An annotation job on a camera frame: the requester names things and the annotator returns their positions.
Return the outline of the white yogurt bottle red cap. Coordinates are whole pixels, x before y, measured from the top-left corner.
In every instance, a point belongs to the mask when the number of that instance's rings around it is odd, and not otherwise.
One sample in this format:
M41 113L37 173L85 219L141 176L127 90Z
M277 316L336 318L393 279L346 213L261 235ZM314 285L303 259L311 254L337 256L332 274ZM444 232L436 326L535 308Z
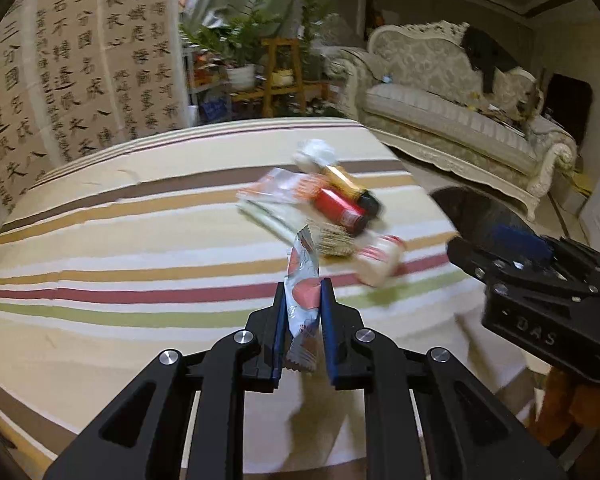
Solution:
M354 256L358 280L370 287L380 287L393 276L404 252L403 240L394 235L377 235Z

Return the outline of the amber glass bottle gold label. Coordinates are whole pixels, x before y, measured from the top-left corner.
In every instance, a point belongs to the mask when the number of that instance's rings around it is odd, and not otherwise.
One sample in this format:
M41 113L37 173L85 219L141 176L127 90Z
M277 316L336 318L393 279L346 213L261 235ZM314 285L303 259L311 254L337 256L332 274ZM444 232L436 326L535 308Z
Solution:
M360 207L368 218L376 219L379 216L381 203L378 199L341 166L324 166L322 174L343 196Z

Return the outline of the pink white snack wrapper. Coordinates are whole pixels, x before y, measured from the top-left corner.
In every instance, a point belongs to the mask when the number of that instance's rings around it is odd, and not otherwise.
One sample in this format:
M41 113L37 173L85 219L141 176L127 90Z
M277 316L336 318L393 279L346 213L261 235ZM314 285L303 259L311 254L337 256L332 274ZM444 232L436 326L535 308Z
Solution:
M294 238L284 278L290 343L285 361L292 370L314 372L317 366L317 332L320 327L321 280L311 231L304 226Z

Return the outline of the red can bottle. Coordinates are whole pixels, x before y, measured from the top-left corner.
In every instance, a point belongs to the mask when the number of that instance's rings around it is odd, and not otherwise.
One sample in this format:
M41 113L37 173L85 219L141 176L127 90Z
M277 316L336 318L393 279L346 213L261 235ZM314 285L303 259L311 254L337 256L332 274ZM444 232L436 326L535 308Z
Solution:
M359 236L367 226L365 211L332 188L320 188L312 204L327 220L341 226L351 236Z

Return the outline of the striped tablecloth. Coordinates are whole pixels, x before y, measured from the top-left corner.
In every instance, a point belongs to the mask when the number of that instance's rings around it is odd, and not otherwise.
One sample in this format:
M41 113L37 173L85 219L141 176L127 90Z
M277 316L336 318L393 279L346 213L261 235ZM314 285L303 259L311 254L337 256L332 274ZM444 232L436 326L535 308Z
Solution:
M404 243L383 288L329 260L337 298L399 346L448 348L518 417L535 406L521 353L480 324L482 285L446 260L454 230L431 199L445 178L407 166L348 120L256 120L166 133L60 170L0 233L0 437L31 478L161 350L208 349L268 306L288 246L237 192L332 146Z

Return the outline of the ornate white sofa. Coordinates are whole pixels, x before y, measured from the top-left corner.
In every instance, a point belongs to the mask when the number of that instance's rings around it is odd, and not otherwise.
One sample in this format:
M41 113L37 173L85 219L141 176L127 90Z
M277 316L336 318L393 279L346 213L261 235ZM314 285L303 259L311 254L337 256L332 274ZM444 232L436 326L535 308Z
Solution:
M528 220L577 144L540 114L535 78L468 23L385 25L365 48L338 47L326 74L342 82L338 110L389 148L494 188Z

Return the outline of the crumpled white tissue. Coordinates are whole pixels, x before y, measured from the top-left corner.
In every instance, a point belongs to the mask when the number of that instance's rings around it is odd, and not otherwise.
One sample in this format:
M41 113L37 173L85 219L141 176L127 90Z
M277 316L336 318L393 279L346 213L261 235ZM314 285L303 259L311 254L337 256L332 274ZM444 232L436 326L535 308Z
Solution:
M337 166L334 149L321 139L310 139L298 144L294 163L306 174L319 174L327 166Z

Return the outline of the white plastic packet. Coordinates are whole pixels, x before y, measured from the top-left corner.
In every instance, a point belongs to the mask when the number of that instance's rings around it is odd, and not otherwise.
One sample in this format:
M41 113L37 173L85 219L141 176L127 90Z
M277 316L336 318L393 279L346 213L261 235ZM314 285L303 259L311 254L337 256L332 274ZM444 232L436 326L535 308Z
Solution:
M309 224L306 215L294 205L240 200L237 208L287 245L294 244L297 234Z

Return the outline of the orange white snack wrapper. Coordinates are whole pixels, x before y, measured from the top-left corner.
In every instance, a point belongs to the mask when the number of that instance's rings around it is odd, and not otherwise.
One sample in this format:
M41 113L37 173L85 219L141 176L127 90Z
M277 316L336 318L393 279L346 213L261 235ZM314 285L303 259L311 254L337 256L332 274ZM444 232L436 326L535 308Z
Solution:
M314 200L328 181L319 174L302 174L273 168L262 178L239 190L238 200L276 204L304 204Z

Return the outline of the wooden plant stand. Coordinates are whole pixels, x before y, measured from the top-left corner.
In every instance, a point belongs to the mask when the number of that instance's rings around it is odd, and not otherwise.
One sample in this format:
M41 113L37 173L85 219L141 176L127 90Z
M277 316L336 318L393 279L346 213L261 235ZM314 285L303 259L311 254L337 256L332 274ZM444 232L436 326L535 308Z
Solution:
M265 38L261 42L266 49L268 58L264 69L263 84L253 89L230 92L230 102L248 103L261 102L261 116L274 116L273 100L276 96L294 96L301 115L306 114L306 103L320 98L327 101L329 83L322 80L305 82L302 77L300 56L300 41L297 38ZM291 57L291 69L282 70L277 67L277 52L287 50Z

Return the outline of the tall green plant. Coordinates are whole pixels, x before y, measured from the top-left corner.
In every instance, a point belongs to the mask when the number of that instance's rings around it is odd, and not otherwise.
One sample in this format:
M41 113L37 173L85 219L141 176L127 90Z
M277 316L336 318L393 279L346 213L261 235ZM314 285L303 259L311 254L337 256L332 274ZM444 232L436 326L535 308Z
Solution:
M328 14L328 3L321 0L301 0L300 26L298 29L300 61L304 81L321 78L321 60L312 53L316 34Z

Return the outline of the potted plant white pot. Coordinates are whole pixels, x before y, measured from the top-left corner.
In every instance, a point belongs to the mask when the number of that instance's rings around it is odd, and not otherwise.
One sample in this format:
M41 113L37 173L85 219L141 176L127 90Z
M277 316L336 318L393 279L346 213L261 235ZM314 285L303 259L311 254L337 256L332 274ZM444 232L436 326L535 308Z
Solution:
M180 26L191 44L223 63L233 92L256 88L262 40L274 36L283 24L279 13L266 10L269 1L247 0L240 9L230 6L230 15L219 25L198 25L194 29Z

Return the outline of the calligraphy screen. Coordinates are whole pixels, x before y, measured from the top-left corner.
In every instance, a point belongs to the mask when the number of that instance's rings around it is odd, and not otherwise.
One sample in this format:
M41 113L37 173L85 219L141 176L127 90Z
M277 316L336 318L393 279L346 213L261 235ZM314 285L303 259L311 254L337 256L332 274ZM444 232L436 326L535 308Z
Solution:
M15 0L0 21L0 229L52 170L189 123L178 0Z

